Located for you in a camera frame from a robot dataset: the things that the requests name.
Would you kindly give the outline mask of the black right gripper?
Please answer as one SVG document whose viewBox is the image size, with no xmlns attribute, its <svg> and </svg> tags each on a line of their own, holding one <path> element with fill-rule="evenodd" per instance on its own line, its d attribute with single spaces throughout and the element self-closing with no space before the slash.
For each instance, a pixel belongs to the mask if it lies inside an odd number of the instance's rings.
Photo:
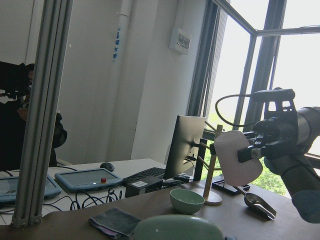
<svg viewBox="0 0 320 240">
<path fill-rule="evenodd" d="M 253 131 L 244 132 L 250 145 L 237 151 L 239 163 L 251 159 L 275 160 L 288 155 L 298 140 L 298 114 L 292 89 L 276 88 L 251 94 L 252 100 L 265 104 L 264 119 L 257 122 Z"/>
</svg>

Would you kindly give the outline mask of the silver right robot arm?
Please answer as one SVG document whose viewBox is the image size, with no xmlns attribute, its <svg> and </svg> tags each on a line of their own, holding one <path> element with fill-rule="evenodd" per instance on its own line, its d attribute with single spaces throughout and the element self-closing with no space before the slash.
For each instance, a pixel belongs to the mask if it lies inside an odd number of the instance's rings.
<svg viewBox="0 0 320 240">
<path fill-rule="evenodd" d="M 276 88 L 249 94 L 264 103 L 264 119 L 254 123 L 244 135 L 250 146 L 237 152 L 237 160 L 266 160 L 266 167 L 279 175 L 301 218 L 312 224 L 320 222 L 320 177 L 306 157 L 320 135 L 320 108 L 295 108 L 295 92 Z"/>
</svg>

